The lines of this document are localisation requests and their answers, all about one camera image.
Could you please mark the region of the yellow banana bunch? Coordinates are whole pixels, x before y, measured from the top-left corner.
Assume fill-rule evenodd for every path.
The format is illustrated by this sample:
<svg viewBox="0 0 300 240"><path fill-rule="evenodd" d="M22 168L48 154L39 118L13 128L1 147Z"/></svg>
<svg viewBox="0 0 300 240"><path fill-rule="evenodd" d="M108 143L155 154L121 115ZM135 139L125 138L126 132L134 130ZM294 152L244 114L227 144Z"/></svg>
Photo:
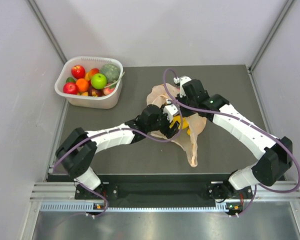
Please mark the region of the yellow banana bunch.
<svg viewBox="0 0 300 240"><path fill-rule="evenodd" d="M184 117L181 118L180 115L176 115L173 117L172 122L170 123L169 127L172 129L175 126L177 126L178 130L188 129L189 123L187 122L187 120Z"/></svg>

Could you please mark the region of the translucent orange plastic bag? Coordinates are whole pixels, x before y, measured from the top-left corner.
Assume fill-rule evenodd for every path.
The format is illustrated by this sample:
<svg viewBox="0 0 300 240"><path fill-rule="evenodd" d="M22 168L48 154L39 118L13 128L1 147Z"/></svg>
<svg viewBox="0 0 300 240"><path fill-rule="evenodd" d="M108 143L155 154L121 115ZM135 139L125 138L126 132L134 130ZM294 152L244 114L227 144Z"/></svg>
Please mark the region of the translucent orange plastic bag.
<svg viewBox="0 0 300 240"><path fill-rule="evenodd" d="M164 86L162 84L156 85L148 94L146 103L160 107L169 98ZM181 133L172 141L185 151L187 161L193 168L198 165L198 136L205 129L206 124L207 119L199 116L197 113L184 117Z"/></svg>

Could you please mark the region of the red apple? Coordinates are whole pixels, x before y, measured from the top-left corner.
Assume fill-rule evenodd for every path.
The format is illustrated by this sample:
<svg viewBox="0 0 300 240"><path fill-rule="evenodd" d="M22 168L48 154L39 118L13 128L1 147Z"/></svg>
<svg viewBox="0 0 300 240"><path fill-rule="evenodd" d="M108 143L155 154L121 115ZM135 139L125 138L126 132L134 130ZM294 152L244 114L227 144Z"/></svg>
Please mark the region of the red apple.
<svg viewBox="0 0 300 240"><path fill-rule="evenodd" d="M76 79L83 79L86 76L86 70L82 65L75 65L71 68L71 74Z"/></svg>
<svg viewBox="0 0 300 240"><path fill-rule="evenodd" d="M77 95L79 93L78 86L74 82L67 82L63 86L63 93L70 95Z"/></svg>

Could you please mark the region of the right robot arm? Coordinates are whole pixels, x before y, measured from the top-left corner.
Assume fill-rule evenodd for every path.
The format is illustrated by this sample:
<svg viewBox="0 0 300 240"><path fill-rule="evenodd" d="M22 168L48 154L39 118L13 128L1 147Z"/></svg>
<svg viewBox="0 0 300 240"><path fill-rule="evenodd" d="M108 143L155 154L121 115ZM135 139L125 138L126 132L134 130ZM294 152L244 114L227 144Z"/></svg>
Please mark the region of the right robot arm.
<svg viewBox="0 0 300 240"><path fill-rule="evenodd" d="M230 102L219 94L210 96L202 82L188 76L175 77L174 84L179 87L177 100L183 104L185 115L198 113L215 125L223 128L246 146L257 162L233 172L223 185L223 192L235 198L242 189L262 184L272 186L293 165L289 156L292 141L262 133L253 122L241 115Z"/></svg>

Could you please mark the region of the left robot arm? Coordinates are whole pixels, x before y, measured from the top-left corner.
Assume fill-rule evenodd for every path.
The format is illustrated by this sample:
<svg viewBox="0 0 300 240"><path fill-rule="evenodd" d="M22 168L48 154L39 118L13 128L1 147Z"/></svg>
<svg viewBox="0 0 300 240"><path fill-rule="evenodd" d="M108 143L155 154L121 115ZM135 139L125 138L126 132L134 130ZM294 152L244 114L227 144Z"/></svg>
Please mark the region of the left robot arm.
<svg viewBox="0 0 300 240"><path fill-rule="evenodd" d="M99 198L104 191L101 180L91 168L95 154L120 145L130 145L150 137L151 132L161 132L168 141L179 133L180 123L173 118L180 109L173 103L158 107L149 104L136 118L119 126L85 131L76 128L55 152L57 163L62 164L66 173L86 188L92 198Z"/></svg>

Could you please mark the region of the white plastic fruit basket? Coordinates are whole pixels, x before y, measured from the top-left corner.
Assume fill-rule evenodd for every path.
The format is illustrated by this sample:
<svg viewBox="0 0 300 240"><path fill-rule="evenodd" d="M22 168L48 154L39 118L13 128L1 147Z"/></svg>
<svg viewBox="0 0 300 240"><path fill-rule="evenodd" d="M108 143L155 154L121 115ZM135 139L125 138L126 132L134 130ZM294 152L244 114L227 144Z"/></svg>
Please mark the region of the white plastic fruit basket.
<svg viewBox="0 0 300 240"><path fill-rule="evenodd" d="M118 80L115 83L113 92L105 96L81 96L74 94L67 94L63 92L63 87L66 84L66 78L71 76L71 69L75 65L81 65L85 70L91 70L93 68L100 69L105 64L114 64L120 69L119 78L121 79L124 74L123 65L116 59L106 57L95 56L76 56L68 60L54 84L55 92L64 97L70 104L79 107L95 108L95 109L111 109L119 100L122 90L122 80Z"/></svg>

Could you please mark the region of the orange fruit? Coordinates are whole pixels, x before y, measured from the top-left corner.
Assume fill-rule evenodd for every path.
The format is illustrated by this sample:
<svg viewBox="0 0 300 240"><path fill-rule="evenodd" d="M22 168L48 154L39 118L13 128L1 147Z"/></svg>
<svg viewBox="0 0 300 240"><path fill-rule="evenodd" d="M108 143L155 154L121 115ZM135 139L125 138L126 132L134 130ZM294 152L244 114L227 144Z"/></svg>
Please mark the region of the orange fruit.
<svg viewBox="0 0 300 240"><path fill-rule="evenodd" d="M76 86L77 86L77 89L80 93L84 93L84 92L87 92L88 91L88 88L89 88L89 82L84 79L84 78L79 78L77 81L76 81Z"/></svg>

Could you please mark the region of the pink peach with leaf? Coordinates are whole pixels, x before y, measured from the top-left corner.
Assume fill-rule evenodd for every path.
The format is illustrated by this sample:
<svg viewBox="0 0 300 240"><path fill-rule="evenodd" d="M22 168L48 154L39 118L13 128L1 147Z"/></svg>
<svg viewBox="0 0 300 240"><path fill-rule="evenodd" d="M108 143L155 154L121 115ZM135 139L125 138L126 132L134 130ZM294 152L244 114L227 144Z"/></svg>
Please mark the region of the pink peach with leaf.
<svg viewBox="0 0 300 240"><path fill-rule="evenodd" d="M115 88L116 88L116 84L110 84L110 83L107 84L102 90L103 95L104 96L110 95L115 90Z"/></svg>

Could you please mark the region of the green apple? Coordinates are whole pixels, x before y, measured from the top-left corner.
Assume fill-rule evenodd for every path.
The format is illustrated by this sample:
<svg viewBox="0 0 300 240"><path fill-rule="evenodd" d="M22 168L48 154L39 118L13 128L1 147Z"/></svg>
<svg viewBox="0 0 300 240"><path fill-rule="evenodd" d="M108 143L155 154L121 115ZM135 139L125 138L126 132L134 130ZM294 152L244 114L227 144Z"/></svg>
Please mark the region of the green apple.
<svg viewBox="0 0 300 240"><path fill-rule="evenodd" d="M102 90L107 85L107 78L102 73L96 73L90 80L93 88Z"/></svg>

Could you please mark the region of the dark red plum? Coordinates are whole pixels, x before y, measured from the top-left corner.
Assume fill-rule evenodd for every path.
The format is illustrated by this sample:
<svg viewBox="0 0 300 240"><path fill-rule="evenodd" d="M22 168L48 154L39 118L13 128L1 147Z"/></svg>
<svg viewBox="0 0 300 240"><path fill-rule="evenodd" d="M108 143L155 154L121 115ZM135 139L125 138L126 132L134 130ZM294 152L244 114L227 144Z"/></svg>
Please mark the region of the dark red plum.
<svg viewBox="0 0 300 240"><path fill-rule="evenodd" d="M102 97L103 91L100 89L94 88L92 85L88 88L88 96L90 97Z"/></svg>

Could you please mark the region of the orange yellow mango in basket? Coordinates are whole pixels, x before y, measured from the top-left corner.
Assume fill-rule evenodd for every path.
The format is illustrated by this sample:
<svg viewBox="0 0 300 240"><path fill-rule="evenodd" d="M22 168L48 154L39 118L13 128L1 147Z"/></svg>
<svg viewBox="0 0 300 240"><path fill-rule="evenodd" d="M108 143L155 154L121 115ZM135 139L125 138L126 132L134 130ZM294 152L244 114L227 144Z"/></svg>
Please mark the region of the orange yellow mango in basket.
<svg viewBox="0 0 300 240"><path fill-rule="evenodd" d="M92 77L95 75L95 74L98 74L99 73L99 69L98 68L92 68L90 71L88 71L86 74L85 74L85 79L87 81L90 81L92 79Z"/></svg>

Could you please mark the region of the red apple in basket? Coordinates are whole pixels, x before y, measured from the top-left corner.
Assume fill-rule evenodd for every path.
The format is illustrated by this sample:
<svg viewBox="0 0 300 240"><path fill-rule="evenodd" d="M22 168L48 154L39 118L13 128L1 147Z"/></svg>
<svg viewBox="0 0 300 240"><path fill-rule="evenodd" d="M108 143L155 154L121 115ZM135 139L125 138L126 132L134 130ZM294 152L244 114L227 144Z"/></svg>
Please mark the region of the red apple in basket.
<svg viewBox="0 0 300 240"><path fill-rule="evenodd" d="M86 76L86 70L82 65L75 65L71 68L71 74L76 79L83 79Z"/></svg>

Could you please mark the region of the small green lime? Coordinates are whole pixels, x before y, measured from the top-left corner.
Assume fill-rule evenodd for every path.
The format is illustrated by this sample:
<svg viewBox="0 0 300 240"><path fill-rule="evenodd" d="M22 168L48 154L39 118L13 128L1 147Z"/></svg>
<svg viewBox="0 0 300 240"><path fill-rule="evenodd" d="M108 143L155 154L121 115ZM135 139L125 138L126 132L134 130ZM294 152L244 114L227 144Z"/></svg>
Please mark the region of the small green lime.
<svg viewBox="0 0 300 240"><path fill-rule="evenodd" d="M74 78L72 78L72 77L68 77L66 79L66 83L76 83L76 80Z"/></svg>

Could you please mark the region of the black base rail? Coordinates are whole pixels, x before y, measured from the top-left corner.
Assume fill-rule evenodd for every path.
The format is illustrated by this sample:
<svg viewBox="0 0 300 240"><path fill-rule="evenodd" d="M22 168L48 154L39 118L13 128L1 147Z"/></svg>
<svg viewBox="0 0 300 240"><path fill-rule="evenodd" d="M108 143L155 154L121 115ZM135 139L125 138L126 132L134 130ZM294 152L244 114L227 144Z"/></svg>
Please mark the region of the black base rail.
<svg viewBox="0 0 300 240"><path fill-rule="evenodd" d="M252 188L228 192L227 174L101 174L96 192L111 208L213 207L252 198Z"/></svg>

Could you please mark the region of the aluminium frame rail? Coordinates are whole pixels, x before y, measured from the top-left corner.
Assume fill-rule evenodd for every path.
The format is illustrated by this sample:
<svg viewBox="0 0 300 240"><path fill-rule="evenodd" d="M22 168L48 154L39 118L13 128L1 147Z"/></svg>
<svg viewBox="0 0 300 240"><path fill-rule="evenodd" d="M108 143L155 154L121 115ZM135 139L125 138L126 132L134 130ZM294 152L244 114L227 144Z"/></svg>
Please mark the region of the aluminium frame rail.
<svg viewBox="0 0 300 240"><path fill-rule="evenodd" d="M242 195L222 200L207 190L190 192L130 192L121 185L106 186L99 197L70 182L36 184L30 201L39 202L46 212L225 212L242 211L254 202L300 202L300 192L275 193L262 187L246 188Z"/></svg>

